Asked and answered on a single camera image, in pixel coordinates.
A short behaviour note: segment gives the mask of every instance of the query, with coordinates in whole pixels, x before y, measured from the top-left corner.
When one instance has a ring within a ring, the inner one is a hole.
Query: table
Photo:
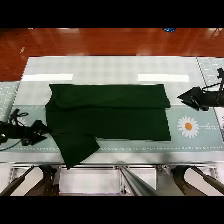
[[[197,112],[182,104],[177,98],[194,86],[205,85],[201,60],[196,57],[173,56],[30,57],[22,80],[17,83],[18,93],[12,110],[19,108],[21,112],[29,113],[29,116],[21,120],[24,124],[31,125],[36,119],[46,122],[44,105],[51,96],[50,83],[80,85],[163,83],[172,105],[166,110],[172,141],[98,139],[101,148],[84,160],[83,164],[222,162],[224,144],[214,109]],[[178,121],[183,121],[185,116],[190,121],[194,118],[197,122],[199,133],[194,138],[188,138],[178,130]],[[57,145],[50,135],[48,137],[47,140],[32,147],[17,145],[0,152],[0,162],[63,163]],[[2,144],[1,148],[8,147],[16,141],[9,140]]]

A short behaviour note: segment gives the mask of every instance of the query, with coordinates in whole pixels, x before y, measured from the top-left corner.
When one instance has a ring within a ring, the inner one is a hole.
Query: dark green cloth
[[[160,85],[51,84],[46,120],[67,168],[99,149],[95,137],[170,141]]]

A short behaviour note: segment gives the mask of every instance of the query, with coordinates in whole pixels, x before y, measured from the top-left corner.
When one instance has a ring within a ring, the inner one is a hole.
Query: cable
[[[22,122],[20,122],[20,121],[17,120],[17,118],[18,118],[18,117],[25,117],[25,116],[27,116],[27,115],[29,115],[29,114],[26,113],[26,112],[25,112],[25,113],[20,113],[20,114],[18,114],[18,113],[16,113],[16,114],[12,113],[12,114],[10,115],[10,117],[9,117],[9,123],[10,123],[10,124],[13,124],[12,122],[14,121],[16,126],[19,126],[18,124],[20,124],[20,125],[22,125],[23,127],[25,127],[24,136],[22,137],[21,140],[19,140],[18,142],[16,142],[14,145],[11,145],[11,146],[9,146],[9,147],[7,147],[7,148],[4,148],[4,149],[0,149],[0,152],[5,151],[5,150],[8,150],[8,149],[11,149],[11,148],[13,148],[14,146],[18,145],[20,142],[22,142],[22,140],[23,140],[24,137],[26,136],[26,130],[27,130],[27,129],[26,129],[26,126],[25,126]]]

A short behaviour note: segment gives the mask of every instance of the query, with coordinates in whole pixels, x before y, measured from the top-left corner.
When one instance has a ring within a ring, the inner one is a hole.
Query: white daisy
[[[194,138],[199,133],[199,127],[197,121],[195,121],[194,118],[186,116],[182,117],[181,119],[179,119],[177,127],[185,137]]]
[[[24,126],[27,125],[27,122],[26,122],[26,120],[25,120],[24,118],[22,118],[22,117],[18,117],[17,120],[19,121],[18,124],[19,124],[20,126],[22,126],[22,124],[23,124]]]

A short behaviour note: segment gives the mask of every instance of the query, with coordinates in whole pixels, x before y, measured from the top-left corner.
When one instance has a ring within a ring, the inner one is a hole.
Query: reddish-brown wooden surface
[[[20,80],[29,56],[163,55],[224,57],[224,29],[0,29],[0,81]]]

